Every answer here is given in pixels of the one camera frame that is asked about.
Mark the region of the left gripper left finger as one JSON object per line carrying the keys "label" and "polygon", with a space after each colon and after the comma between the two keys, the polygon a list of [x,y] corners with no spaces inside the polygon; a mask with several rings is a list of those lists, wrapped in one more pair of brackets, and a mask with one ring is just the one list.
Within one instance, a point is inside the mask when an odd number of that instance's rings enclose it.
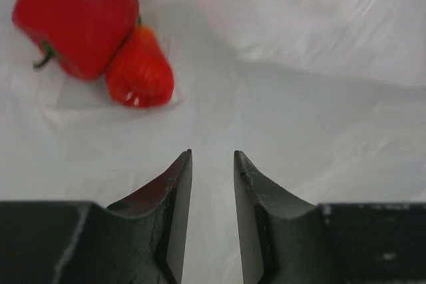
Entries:
{"label": "left gripper left finger", "polygon": [[1,202],[1,282],[180,283],[191,186],[187,150],[106,208],[90,201]]}

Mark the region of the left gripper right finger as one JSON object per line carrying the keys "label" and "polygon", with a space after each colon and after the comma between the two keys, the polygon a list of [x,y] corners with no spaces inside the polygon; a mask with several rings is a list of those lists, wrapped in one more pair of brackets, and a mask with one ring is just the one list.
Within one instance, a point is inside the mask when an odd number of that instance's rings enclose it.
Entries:
{"label": "left gripper right finger", "polygon": [[245,283],[424,283],[425,204],[310,204],[234,154]]}

